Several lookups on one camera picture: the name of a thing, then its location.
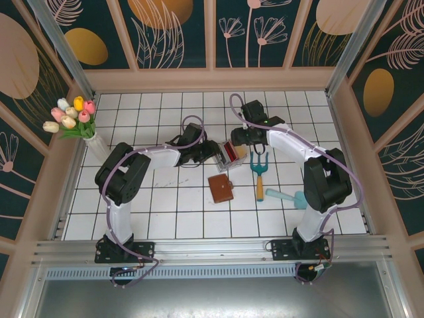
leaf pattern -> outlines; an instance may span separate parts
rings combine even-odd
[[[401,28],[410,35],[424,29],[424,0],[408,0],[400,22]]]
[[[133,18],[138,33],[136,58],[141,68],[170,68],[181,66],[184,58],[184,35],[181,24],[173,12],[162,2],[163,17],[152,0],[134,1],[137,13],[146,24]]]
[[[64,27],[71,26],[83,11],[81,0],[46,0],[46,4],[56,23]]]
[[[389,47],[387,62],[390,68],[412,70],[424,56],[424,33],[404,33],[398,36]]]
[[[384,147],[380,160],[396,199],[424,196],[424,124],[408,138]]]

black mounting bracket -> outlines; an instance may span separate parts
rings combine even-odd
[[[124,244],[129,250],[146,257],[154,257],[154,242],[134,242],[134,235]],[[138,258],[125,252],[121,247],[111,241],[106,235],[103,242],[96,244],[95,258],[96,264],[128,264],[138,263]],[[151,263],[151,260],[142,260],[144,263]]]
[[[319,260],[320,255],[330,259],[329,243],[323,237],[308,243],[301,253],[293,239],[271,240],[269,244],[273,260]]]

green leaf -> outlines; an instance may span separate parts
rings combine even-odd
[[[66,136],[66,135],[63,135],[63,136],[61,136],[59,139],[69,139],[69,138],[81,138],[81,135],[79,135],[79,136],[77,136],[77,135],[72,135],[72,136]]]

dandelion drawing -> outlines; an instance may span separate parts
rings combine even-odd
[[[16,174],[18,177],[35,184],[34,180],[31,180],[22,174],[16,172],[13,168],[13,162],[15,161],[17,151],[18,151],[18,145],[19,145],[19,139],[14,134],[10,135],[9,140],[7,139],[6,134],[2,131],[0,132],[0,177],[2,173],[13,173]],[[11,187],[8,187],[5,184],[0,183],[0,187],[2,189],[5,189],[6,191],[9,191],[11,193],[14,193],[16,195],[19,195],[21,197],[24,197],[26,199],[30,199],[31,196],[27,195],[23,192],[20,192],[18,190],[15,190]],[[0,215],[0,217],[7,218],[7,219],[22,219],[22,217],[10,217],[7,215]]]
[[[366,62],[385,56],[391,69],[412,70],[412,65],[424,57],[424,0],[408,0],[402,18],[384,34],[397,25],[404,33],[395,38],[387,52],[373,56]]]
[[[260,68],[260,51],[264,45],[281,43],[287,40],[287,33],[284,33],[286,26],[283,23],[284,18],[269,18],[264,25],[264,17],[254,20],[254,31],[258,39],[258,67]]]
[[[396,199],[424,197],[424,124],[408,138],[384,147],[380,160]]]
[[[244,29],[242,28],[242,24],[240,22],[240,18],[234,19],[229,18],[228,22],[226,18],[219,19],[219,27],[225,37],[225,45],[227,46],[227,57],[228,63],[230,64],[230,68],[233,67],[230,59],[230,50],[228,47],[228,39],[235,38],[236,36],[244,35]]]
[[[141,68],[179,68],[184,58],[184,35],[178,17],[162,2],[159,9],[152,0],[132,3],[135,15],[144,23],[131,18],[138,35],[136,59]]]
[[[247,0],[249,6],[249,14],[247,18],[247,34],[246,34],[246,67],[249,67],[249,34],[250,34],[250,21],[252,20],[253,9],[261,7],[279,7],[281,5],[288,5],[292,0]]]

wooden handle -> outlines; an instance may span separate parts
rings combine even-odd
[[[264,200],[264,187],[262,186],[262,176],[258,176],[258,184],[256,186],[256,200],[262,202]]]

